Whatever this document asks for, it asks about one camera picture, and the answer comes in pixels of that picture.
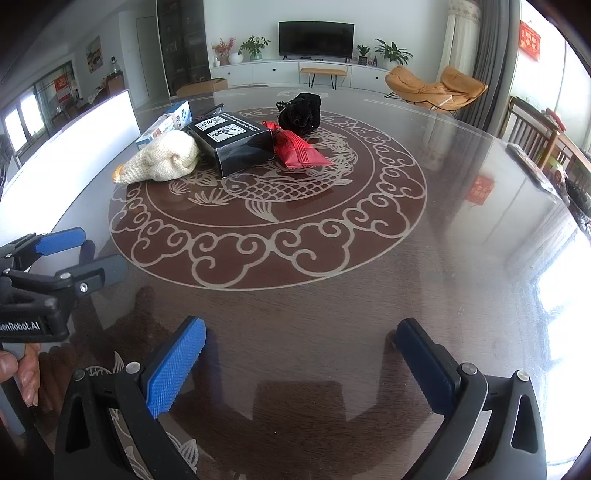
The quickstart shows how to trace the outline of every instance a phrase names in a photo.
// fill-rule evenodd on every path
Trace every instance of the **flower vase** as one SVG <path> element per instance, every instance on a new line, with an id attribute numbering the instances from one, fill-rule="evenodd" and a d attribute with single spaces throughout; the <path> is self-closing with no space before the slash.
<path id="1" fill-rule="evenodd" d="M 242 63 L 242 61 L 244 60 L 244 55 L 242 55 L 242 53 L 236 52 L 230 53 L 228 60 L 232 65 L 235 65 L 236 63 Z"/>

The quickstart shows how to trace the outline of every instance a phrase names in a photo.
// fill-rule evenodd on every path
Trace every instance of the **curtain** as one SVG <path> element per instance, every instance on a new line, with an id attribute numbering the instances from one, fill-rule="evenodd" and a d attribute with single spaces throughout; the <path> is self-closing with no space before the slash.
<path id="1" fill-rule="evenodd" d="M 472 75 L 480 31 L 480 8 L 475 1 L 449 0 L 447 30 L 438 79 L 448 65 L 466 75 Z"/>
<path id="2" fill-rule="evenodd" d="M 493 135 L 498 132 L 513 82 L 519 45 L 519 0 L 482 0 L 482 22 L 473 77 L 488 85 L 459 119 Z"/>

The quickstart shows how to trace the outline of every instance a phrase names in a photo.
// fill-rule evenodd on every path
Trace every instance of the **fish design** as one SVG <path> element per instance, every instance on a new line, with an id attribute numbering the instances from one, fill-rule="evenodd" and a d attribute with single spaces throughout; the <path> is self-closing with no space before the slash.
<path id="1" fill-rule="evenodd" d="M 303 200 L 325 192 L 336 185 L 348 185 L 353 180 L 343 176 L 352 171 L 352 166 L 335 165 L 319 169 L 307 169 L 304 178 L 278 170 L 264 175 L 238 173 L 222 181 L 226 193 L 245 201 L 246 208 L 259 218 L 272 223 L 278 220 L 272 214 L 272 204 Z"/>

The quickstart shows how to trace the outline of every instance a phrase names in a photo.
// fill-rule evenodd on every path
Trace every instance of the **blue gripper pad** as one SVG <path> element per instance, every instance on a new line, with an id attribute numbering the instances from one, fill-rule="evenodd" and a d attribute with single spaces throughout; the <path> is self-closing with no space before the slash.
<path id="1" fill-rule="evenodd" d="M 142 389 L 152 416 L 168 412 L 205 345 L 205 322 L 188 317 L 142 375 Z"/>
<path id="2" fill-rule="evenodd" d="M 56 233 L 44 235 L 35 246 L 35 251 L 41 255 L 51 255 L 70 248 L 81 246 L 86 240 L 86 232 L 82 228 L 71 228 Z"/>
<path id="3" fill-rule="evenodd" d="M 439 346 L 414 319 L 405 319 L 398 324 L 394 341 L 431 409 L 445 418 L 451 416 L 456 408 L 455 375 L 457 375 L 457 387 L 459 387 L 460 377 L 456 372 L 453 375 L 449 369 L 446 371 L 441 359 L 437 356 L 436 349 Z"/>

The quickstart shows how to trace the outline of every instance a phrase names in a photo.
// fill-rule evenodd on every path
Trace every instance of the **white sheer curtain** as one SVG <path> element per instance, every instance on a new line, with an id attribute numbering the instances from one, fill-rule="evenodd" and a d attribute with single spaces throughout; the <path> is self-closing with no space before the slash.
<path id="1" fill-rule="evenodd" d="M 449 16 L 438 79 L 448 65 L 472 76 L 480 33 L 480 8 L 477 3 L 477 0 L 449 0 Z"/>

